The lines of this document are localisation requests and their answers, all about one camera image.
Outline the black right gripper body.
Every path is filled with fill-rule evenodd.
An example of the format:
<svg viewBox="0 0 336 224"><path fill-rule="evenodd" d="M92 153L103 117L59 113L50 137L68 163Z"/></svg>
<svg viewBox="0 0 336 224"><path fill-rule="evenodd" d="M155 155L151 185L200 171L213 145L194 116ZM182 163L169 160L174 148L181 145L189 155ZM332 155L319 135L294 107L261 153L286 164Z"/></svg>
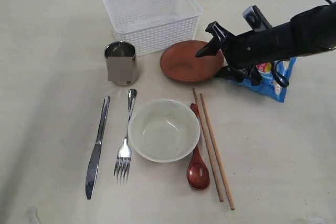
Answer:
<svg viewBox="0 0 336 224"><path fill-rule="evenodd" d="M260 32L250 30L234 35L217 21L205 29L222 40L222 53L227 66L239 70L244 77L259 77L256 66L278 60L278 27Z"/></svg>

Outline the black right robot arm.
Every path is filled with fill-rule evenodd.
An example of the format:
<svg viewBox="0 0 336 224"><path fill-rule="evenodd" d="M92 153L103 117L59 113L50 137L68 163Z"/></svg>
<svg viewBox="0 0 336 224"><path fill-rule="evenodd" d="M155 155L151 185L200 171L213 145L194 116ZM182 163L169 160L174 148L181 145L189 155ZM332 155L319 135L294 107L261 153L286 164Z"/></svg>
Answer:
<svg viewBox="0 0 336 224"><path fill-rule="evenodd" d="M293 57L320 54L335 49L335 3L317 6L272 27L253 5L243 12L251 30L234 35L218 22L208 24L213 38L195 56L214 56L221 51L227 62L218 76L236 82L261 83L257 66Z"/></svg>

